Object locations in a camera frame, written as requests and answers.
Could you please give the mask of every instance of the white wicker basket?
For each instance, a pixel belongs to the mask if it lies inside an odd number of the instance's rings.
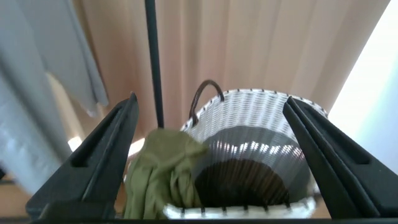
[[[198,98],[207,85],[213,85],[218,95],[195,114]],[[190,119],[181,128],[181,131],[209,145],[210,148],[205,158],[193,170],[194,178],[217,162],[228,159],[249,159],[266,164],[283,180],[289,195],[293,196],[289,198],[290,208],[289,206],[275,206],[274,209],[266,209],[267,212],[259,217],[258,211],[261,209],[249,206],[246,207],[249,209],[246,210],[247,214],[250,214],[252,210],[256,217],[248,216],[248,218],[307,218],[315,209],[315,206],[302,203],[310,200],[316,183],[294,133],[282,114],[284,103],[290,96],[308,103],[327,117],[326,111],[321,106],[298,96],[263,89],[237,89],[221,92],[214,81],[207,80],[200,85],[192,103]],[[248,175],[257,175],[253,173],[255,170],[248,172]],[[228,218],[225,214],[228,209],[222,209],[222,211],[223,214],[216,217]],[[187,213],[193,213],[190,218],[196,217],[194,210],[184,210],[180,216],[174,214],[173,217],[184,217]],[[202,212],[197,217],[206,218],[206,214]]]

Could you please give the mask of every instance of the white wall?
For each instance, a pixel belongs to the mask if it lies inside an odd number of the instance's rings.
[[[398,174],[398,1],[382,15],[330,121]]]

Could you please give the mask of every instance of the gray garment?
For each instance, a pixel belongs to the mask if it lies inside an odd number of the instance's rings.
[[[46,71],[90,116],[96,116],[96,104],[107,106],[108,98],[72,1],[17,2],[33,30]]]
[[[0,165],[31,194],[71,154],[30,25],[0,1]]]

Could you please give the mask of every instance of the dark basket bottom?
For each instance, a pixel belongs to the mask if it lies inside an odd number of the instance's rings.
[[[204,207],[268,206],[288,203],[289,191],[266,164],[248,159],[217,162],[195,180]]]

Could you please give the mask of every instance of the black pole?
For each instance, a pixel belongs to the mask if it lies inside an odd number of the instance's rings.
[[[152,86],[154,88],[157,126],[159,128],[164,128],[162,81],[160,80],[155,0],[145,0],[145,11],[147,15],[150,66],[152,68]]]

